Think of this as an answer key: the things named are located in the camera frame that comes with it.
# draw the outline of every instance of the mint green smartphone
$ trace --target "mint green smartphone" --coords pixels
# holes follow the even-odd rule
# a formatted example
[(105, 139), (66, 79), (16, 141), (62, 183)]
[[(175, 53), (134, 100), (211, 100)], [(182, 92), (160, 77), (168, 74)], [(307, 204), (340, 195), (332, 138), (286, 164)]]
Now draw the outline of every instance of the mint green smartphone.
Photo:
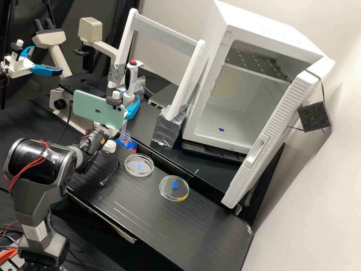
[(123, 105), (113, 108), (105, 99), (80, 90), (74, 91), (73, 113), (115, 129), (123, 126)]

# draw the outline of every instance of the microscope focus knob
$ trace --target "microscope focus knob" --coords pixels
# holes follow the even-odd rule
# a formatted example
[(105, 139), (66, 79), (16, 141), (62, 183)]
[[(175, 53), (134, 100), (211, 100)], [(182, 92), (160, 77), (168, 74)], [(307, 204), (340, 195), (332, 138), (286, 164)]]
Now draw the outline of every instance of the microscope focus knob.
[(54, 107), (57, 110), (61, 110), (67, 107), (67, 102), (64, 99), (58, 99), (54, 101)]

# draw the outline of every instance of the robotic arm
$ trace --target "robotic arm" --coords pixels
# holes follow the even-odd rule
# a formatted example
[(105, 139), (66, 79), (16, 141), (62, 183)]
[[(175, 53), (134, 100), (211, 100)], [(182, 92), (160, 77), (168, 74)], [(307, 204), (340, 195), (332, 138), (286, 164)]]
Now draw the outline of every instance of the robotic arm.
[(14, 208), (24, 235), (18, 253), (26, 264), (23, 270), (62, 270), (69, 240), (56, 233), (50, 220), (50, 206), (65, 195), (74, 172), (85, 174), (109, 136), (94, 128), (79, 145), (43, 144), (37, 140), (18, 139), (8, 152), (4, 174), (12, 180), (34, 160), (41, 163), (27, 168), (12, 187)]

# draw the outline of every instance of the open door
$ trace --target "open door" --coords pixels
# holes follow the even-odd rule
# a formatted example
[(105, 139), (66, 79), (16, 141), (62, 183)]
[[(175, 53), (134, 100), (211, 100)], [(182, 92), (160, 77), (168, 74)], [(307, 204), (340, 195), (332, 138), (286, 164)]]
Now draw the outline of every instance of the open door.
[[(324, 56), (307, 69), (325, 79), (335, 62)], [(317, 86), (319, 80), (306, 71), (299, 73), (287, 88), (266, 125), (258, 135), (246, 159), (234, 176), (222, 203), (233, 208), (255, 185), (271, 161), (287, 134), (288, 125), (293, 125), (294, 115), (302, 102)]]

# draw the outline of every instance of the white wall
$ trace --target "white wall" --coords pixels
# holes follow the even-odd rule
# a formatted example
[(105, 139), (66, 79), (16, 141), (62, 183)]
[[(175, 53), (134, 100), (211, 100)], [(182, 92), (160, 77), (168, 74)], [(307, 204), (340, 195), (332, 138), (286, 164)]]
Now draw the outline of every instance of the white wall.
[[(210, 1), (142, 0), (140, 12), (198, 39)], [(285, 139), (243, 271), (360, 270), (361, 1), (225, 2), (294, 26), (337, 62), (324, 82), (332, 131)], [(188, 62), (141, 36), (133, 56), (176, 84)]]
[[(141, 0), (140, 13), (193, 39), (200, 39), (212, 0)], [(224, 0), (224, 2), (290, 24), (336, 62), (347, 51), (359, 23), (359, 0)], [(144, 35), (138, 35), (133, 58), (145, 68), (179, 84), (189, 58)]]
[(342, 68), (332, 133), (259, 225), (242, 271), (361, 270), (361, 31)]

